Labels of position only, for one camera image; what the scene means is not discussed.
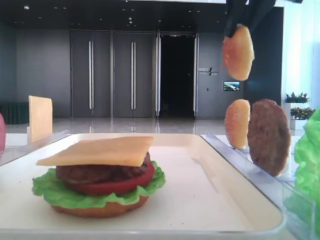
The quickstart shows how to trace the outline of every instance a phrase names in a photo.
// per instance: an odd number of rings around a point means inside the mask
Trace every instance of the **potted plant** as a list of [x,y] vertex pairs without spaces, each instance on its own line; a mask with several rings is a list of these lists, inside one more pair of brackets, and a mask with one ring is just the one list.
[[292,119],[290,119],[290,129],[294,130],[303,130],[306,125],[308,119],[314,114],[316,110],[307,108],[299,108],[295,107],[290,110],[290,115]]
[[286,94],[286,98],[283,103],[283,109],[284,109],[284,112],[285,112],[285,115],[286,115],[288,121],[290,121],[290,119],[292,119],[291,114],[290,114],[291,109],[308,108],[308,107],[310,107],[309,102],[310,102],[310,99],[309,99],[307,93],[302,92],[299,95],[295,95],[295,93],[293,92],[291,95]]

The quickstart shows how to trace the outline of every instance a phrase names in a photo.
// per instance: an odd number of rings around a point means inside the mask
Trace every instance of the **wall sign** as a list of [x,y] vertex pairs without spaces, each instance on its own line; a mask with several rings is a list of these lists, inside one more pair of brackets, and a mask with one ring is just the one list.
[[212,67],[199,67],[198,68],[199,74],[208,74],[209,76],[217,76],[217,72],[212,71]]

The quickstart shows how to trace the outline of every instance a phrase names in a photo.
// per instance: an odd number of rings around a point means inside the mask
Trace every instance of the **tray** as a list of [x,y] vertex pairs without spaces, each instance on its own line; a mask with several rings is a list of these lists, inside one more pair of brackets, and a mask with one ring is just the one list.
[[[116,218],[84,219],[57,213],[33,196],[32,178],[48,169],[37,160],[80,140],[131,135],[154,137],[151,159],[167,179],[143,207]],[[0,182],[0,239],[296,239],[279,205],[194,134],[74,134],[0,167]]]

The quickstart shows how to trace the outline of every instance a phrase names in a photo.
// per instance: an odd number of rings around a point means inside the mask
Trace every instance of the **tiled floor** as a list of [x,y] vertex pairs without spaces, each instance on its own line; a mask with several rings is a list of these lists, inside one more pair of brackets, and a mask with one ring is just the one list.
[[[8,133],[27,133],[28,124],[8,125]],[[206,131],[224,135],[224,120],[193,120],[189,118],[55,118],[53,131],[79,133],[190,133],[203,135]],[[303,130],[291,130],[292,136],[302,136]]]

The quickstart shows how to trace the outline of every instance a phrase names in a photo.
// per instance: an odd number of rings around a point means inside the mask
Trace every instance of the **lettuce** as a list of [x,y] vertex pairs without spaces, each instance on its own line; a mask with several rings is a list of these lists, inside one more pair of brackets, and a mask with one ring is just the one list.
[[[299,164],[295,173],[295,187],[316,202],[315,227],[320,236],[320,108],[304,126],[305,134],[296,143],[294,160]],[[286,208],[300,217],[311,228],[313,209],[293,193],[285,200]]]
[[140,196],[148,197],[166,183],[165,173],[152,161],[155,173],[151,182],[145,187],[138,186],[136,190],[116,195],[84,195],[68,189],[62,180],[56,177],[56,169],[50,168],[46,174],[34,178],[33,194],[43,196],[44,200],[52,206],[68,209],[103,208],[108,202],[117,202],[121,205],[131,205],[139,201]]

